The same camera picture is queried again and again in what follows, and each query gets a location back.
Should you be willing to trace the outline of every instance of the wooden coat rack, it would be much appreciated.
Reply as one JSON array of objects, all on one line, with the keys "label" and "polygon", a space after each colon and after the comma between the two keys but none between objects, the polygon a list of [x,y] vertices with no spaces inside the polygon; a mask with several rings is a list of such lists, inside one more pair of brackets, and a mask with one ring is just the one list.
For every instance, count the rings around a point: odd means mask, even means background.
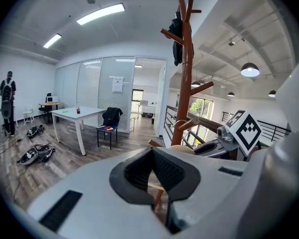
[{"label": "wooden coat rack", "polygon": [[[192,48],[192,39],[191,39],[191,27],[190,27],[190,16],[192,13],[201,13],[201,10],[194,10],[193,7],[194,0],[188,0],[187,7],[185,7],[185,0],[178,0],[180,17],[182,21],[182,35],[183,38],[179,38],[171,32],[168,32],[166,29],[162,29],[160,32],[166,35],[167,37],[175,40],[183,46],[183,57],[182,57],[182,77],[179,93],[179,103],[176,116],[176,123],[174,127],[174,133],[171,145],[181,144],[183,131],[187,130],[198,124],[198,120],[189,120],[187,119],[187,112],[189,106],[189,98],[192,95],[197,94],[205,89],[208,89],[214,85],[213,82],[208,82],[197,88],[191,90],[191,75],[192,75],[192,66],[193,66],[193,48]],[[149,144],[154,147],[159,147],[160,145],[153,140],[149,141]]]}]

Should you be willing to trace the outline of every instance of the white table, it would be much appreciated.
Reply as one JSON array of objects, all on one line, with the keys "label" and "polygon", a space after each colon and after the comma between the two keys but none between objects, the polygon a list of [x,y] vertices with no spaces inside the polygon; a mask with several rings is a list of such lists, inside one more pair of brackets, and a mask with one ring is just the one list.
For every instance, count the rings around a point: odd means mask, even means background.
[{"label": "white table", "polygon": [[144,105],[138,105],[138,118],[140,116],[140,107],[143,106],[143,107],[153,107],[154,108],[154,111],[142,111],[142,113],[147,113],[147,114],[154,114],[153,118],[155,117],[155,108],[156,106],[155,105],[147,105],[147,106],[144,106]]},{"label": "white table", "polygon": [[[2,117],[2,114],[1,114],[1,108],[0,108],[0,131],[1,131],[1,133],[3,132],[3,124],[4,124],[4,121],[2,121],[3,120],[3,117]],[[19,125],[18,125],[18,121],[16,120],[15,121],[15,125],[16,125],[16,127],[19,127]]]},{"label": "white table", "polygon": [[54,131],[55,131],[57,141],[60,142],[58,132],[56,130],[56,122],[55,122],[56,116],[75,123],[76,134],[78,136],[81,153],[84,156],[85,150],[84,150],[82,135],[81,135],[81,131],[80,131],[80,124],[82,125],[82,130],[84,130],[83,129],[83,120],[97,116],[98,114],[102,114],[105,111],[106,111],[106,109],[99,109],[99,108],[92,108],[92,107],[85,107],[85,106],[80,107],[80,114],[76,113],[76,107],[51,111],[52,119],[53,119],[53,126],[54,126]]}]

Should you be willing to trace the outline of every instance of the paper sign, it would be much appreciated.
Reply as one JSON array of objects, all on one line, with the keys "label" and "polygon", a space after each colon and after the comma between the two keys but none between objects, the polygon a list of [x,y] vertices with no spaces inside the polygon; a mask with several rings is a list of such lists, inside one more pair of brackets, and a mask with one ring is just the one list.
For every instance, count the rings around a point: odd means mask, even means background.
[{"label": "paper sign", "polygon": [[246,156],[257,144],[261,129],[257,120],[253,119],[248,111],[237,111],[225,125]]},{"label": "paper sign", "polygon": [[112,93],[119,92],[123,93],[123,79],[124,77],[113,77]]}]

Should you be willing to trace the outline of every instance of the wooden floor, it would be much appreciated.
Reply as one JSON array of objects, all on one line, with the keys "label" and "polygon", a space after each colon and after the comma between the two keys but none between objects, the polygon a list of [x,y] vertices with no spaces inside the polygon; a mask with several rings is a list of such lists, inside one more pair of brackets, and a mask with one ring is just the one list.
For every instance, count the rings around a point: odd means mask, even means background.
[{"label": "wooden floor", "polygon": [[[1,153],[13,145],[0,154],[0,190],[2,196],[8,201],[13,201],[13,194],[18,186],[18,177],[25,171],[25,166],[17,166],[16,161],[34,144],[52,143],[56,149],[47,163],[40,164],[35,162],[28,166],[25,174],[21,176],[20,186],[15,195],[15,203],[24,210],[40,193],[87,163],[148,147],[150,138],[154,138],[155,141],[163,145],[161,139],[155,138],[151,119],[140,117],[135,121],[135,129],[130,134],[118,133],[117,143],[115,142],[115,137],[113,137],[112,150],[110,150],[109,138],[107,137],[107,140],[104,140],[102,134],[100,135],[100,147],[98,148],[95,128],[85,126],[85,130],[81,131],[81,133],[86,156],[82,156],[73,123],[60,119],[57,125],[60,143],[56,141],[53,124],[46,124],[43,119],[35,118],[33,125],[39,126],[40,124],[43,124],[45,127],[44,133],[30,139],[25,137],[25,132],[31,128],[31,125],[23,126],[23,123],[19,123],[16,135],[21,133],[16,140],[7,143],[10,140],[8,139],[6,142],[1,143],[4,144],[3,146],[0,146]],[[23,138],[21,142],[16,142],[17,139],[21,138]],[[4,134],[0,133],[0,141],[4,139]],[[153,173],[149,178],[149,182],[159,185]],[[156,196],[157,190],[149,187],[149,193]],[[164,220],[166,209],[167,195],[164,193],[161,204],[156,209],[156,214],[162,221]]]}]

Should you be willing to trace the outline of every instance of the black railing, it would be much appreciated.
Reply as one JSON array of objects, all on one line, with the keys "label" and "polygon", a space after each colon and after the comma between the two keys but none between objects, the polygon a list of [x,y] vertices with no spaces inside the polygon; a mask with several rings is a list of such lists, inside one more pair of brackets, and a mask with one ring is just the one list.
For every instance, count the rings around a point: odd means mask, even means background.
[{"label": "black railing", "polygon": [[[233,114],[223,112],[223,117],[222,117],[221,121],[227,122],[231,118],[232,115]],[[270,140],[270,142],[277,141],[277,140],[285,137],[286,135],[289,135],[289,133],[291,133],[291,130],[289,130],[287,128],[283,128],[281,126],[270,124],[268,122],[258,120],[258,123],[262,129],[261,137],[266,138],[266,139],[263,139],[263,141],[268,141],[268,140]]]},{"label": "black railing", "polygon": [[223,112],[223,117],[221,118],[221,121],[222,122],[227,122],[231,118],[232,115],[233,114],[230,114],[230,113],[227,113],[227,112]]},{"label": "black railing", "polygon": [[[177,113],[177,108],[172,107],[172,106],[167,106],[166,108],[166,113],[165,113],[165,122],[164,122],[164,128],[166,130],[166,133],[172,141],[173,138],[173,132],[174,132],[174,127],[176,123],[176,113]],[[182,141],[185,143],[189,148],[193,149],[196,146],[205,143],[205,141],[198,136],[198,132],[200,130],[205,130],[209,129],[213,132],[217,131],[217,128],[222,126],[221,124],[218,124],[216,122],[210,121],[208,119],[205,119],[203,117],[196,116],[195,114],[188,112],[187,114],[187,120],[192,119],[192,118],[198,118],[199,120],[199,125],[194,126],[188,130],[186,130],[183,134]]]}]

